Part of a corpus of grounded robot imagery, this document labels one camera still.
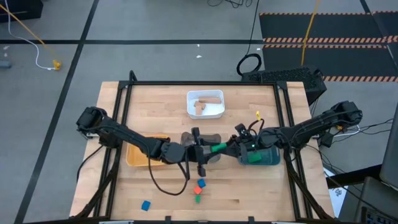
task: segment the wooden tabletop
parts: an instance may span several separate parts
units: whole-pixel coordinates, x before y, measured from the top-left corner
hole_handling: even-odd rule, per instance
[[[103,82],[97,107],[112,116],[117,82]],[[302,83],[288,83],[295,123],[310,118]],[[222,90],[225,112],[219,119],[193,120],[187,114],[186,95],[190,90]],[[248,126],[256,119],[256,111],[265,119],[264,127],[279,126],[271,86],[150,86],[132,88],[127,126],[141,134],[166,134],[180,142],[181,134],[199,127],[201,134],[220,134],[227,141],[237,134],[234,127]],[[283,93],[280,91],[282,107]],[[284,110],[285,123],[287,115]],[[309,145],[317,148],[315,141]],[[98,139],[88,141],[85,157],[98,147]],[[228,220],[245,221],[254,216],[256,221],[294,221],[294,213],[284,160],[277,166],[242,166],[236,158],[222,155],[221,159],[205,165],[206,187],[201,202],[195,202],[193,188],[200,178],[194,163],[190,166],[191,180],[183,194],[170,196],[160,192],[152,182],[147,167],[130,167],[126,163],[126,144],[122,158],[111,218],[115,220]],[[82,168],[70,215],[76,215],[98,188],[104,150]],[[303,167],[309,191],[325,211],[333,216],[328,187],[319,153],[306,147],[302,150]],[[177,165],[152,168],[159,185],[167,191],[178,192],[184,179]],[[302,194],[297,188],[301,216],[305,217]],[[104,214],[108,191],[104,193],[101,214]],[[144,200],[152,204],[148,212],[141,210]]]

